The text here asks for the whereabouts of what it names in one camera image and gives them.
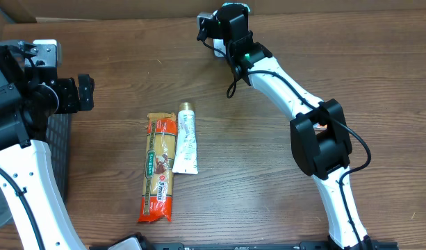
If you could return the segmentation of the white tube with gold cap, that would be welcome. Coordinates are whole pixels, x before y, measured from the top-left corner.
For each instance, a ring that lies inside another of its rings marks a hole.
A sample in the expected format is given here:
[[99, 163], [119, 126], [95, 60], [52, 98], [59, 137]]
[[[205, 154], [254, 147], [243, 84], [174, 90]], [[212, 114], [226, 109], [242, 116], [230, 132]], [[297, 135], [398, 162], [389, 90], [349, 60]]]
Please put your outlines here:
[[177, 146], [172, 170], [178, 174], [198, 174], [195, 111], [191, 103], [180, 104], [177, 122]]

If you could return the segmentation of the orange spaghetti packet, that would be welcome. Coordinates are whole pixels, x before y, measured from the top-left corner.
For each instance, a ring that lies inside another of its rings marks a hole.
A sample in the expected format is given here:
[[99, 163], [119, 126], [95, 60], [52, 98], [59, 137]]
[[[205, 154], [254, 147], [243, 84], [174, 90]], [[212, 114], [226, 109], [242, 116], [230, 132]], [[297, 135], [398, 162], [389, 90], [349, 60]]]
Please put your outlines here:
[[174, 113], [149, 113], [139, 222], [171, 220], [177, 138]]

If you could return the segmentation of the green wet wipes packet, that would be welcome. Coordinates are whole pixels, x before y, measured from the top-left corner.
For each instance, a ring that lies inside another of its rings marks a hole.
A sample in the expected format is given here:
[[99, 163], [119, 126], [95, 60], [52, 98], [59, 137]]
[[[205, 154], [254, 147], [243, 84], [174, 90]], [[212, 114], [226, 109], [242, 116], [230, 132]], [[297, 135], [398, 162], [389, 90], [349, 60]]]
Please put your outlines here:
[[251, 9], [250, 9], [250, 7], [246, 3], [241, 3], [241, 2], [225, 2], [225, 3], [222, 4], [222, 7], [233, 6], [233, 5], [243, 6], [243, 7], [245, 7], [247, 9], [248, 13], [251, 13]]

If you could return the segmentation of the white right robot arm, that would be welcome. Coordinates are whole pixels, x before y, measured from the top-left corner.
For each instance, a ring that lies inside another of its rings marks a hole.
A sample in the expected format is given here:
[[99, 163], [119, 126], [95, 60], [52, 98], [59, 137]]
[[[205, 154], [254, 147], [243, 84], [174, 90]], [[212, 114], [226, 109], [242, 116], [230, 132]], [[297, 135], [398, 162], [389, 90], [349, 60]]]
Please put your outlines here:
[[367, 249], [370, 238], [359, 219], [350, 185], [351, 138], [342, 106], [323, 101], [294, 81], [265, 46], [253, 40], [249, 7], [227, 3], [213, 13], [197, 16], [201, 42], [219, 41], [214, 48], [231, 68], [234, 80], [243, 80], [267, 96], [288, 118], [291, 151], [297, 166], [317, 185], [335, 249]]

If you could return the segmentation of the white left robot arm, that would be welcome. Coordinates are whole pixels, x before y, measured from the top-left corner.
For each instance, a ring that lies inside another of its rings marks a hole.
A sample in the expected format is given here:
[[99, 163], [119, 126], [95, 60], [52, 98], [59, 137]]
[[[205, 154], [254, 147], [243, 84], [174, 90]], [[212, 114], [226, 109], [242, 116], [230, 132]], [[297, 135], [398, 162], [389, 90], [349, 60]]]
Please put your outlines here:
[[87, 74], [57, 78], [34, 49], [0, 46], [0, 188], [25, 249], [84, 249], [52, 168], [46, 141], [55, 114], [94, 107]]

